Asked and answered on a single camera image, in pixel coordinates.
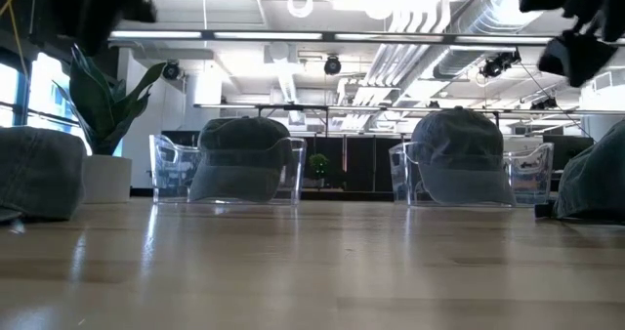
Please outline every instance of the gray cap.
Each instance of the gray cap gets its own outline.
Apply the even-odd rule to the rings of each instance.
[[[625,221],[625,120],[571,159],[560,179],[556,217]]]
[[[210,120],[200,134],[202,159],[189,200],[271,200],[291,158],[290,142],[283,140],[289,136],[284,125],[264,117]]]
[[[412,133],[408,155],[423,186],[442,204],[516,204],[504,168],[504,140],[482,114],[456,106],[428,114]]]
[[[59,131],[0,128],[0,221],[68,220],[83,198],[83,142]]]

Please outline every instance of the cap brim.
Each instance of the cap brim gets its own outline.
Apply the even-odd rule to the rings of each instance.
[[[517,204],[507,175],[503,170],[454,170],[419,164],[419,172],[426,190],[437,203]]]
[[[275,197],[280,171],[248,166],[209,166],[203,162],[193,177],[188,199],[239,199],[267,202]]]
[[[0,208],[0,222],[8,222],[13,219],[19,218],[22,215],[22,212],[9,209],[9,208]]]

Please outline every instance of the white planter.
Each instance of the white planter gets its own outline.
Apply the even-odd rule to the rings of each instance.
[[[83,203],[125,203],[130,199],[133,161],[110,155],[91,155],[83,164]]]

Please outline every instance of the spotlight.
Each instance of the spotlight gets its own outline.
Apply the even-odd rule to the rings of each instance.
[[[511,52],[504,52],[498,54],[495,58],[486,59],[486,64],[479,70],[479,74],[485,78],[497,77],[502,72],[511,68],[514,63],[521,61],[521,54],[519,49]]]
[[[558,103],[556,102],[556,99],[553,97],[550,97],[544,101],[532,103],[529,110],[547,110],[547,109],[554,109],[557,107],[558,107]]]
[[[325,71],[326,75],[330,76],[336,75],[341,72],[341,62],[339,62],[339,57],[329,56],[328,60],[325,62],[323,71]]]
[[[163,77],[166,80],[176,81],[185,76],[185,73],[180,69],[178,61],[167,61],[167,64],[163,68]]]

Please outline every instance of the wood grain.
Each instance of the wood grain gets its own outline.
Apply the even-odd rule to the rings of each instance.
[[[622,329],[625,228],[530,210],[84,206],[0,229],[0,329]]]

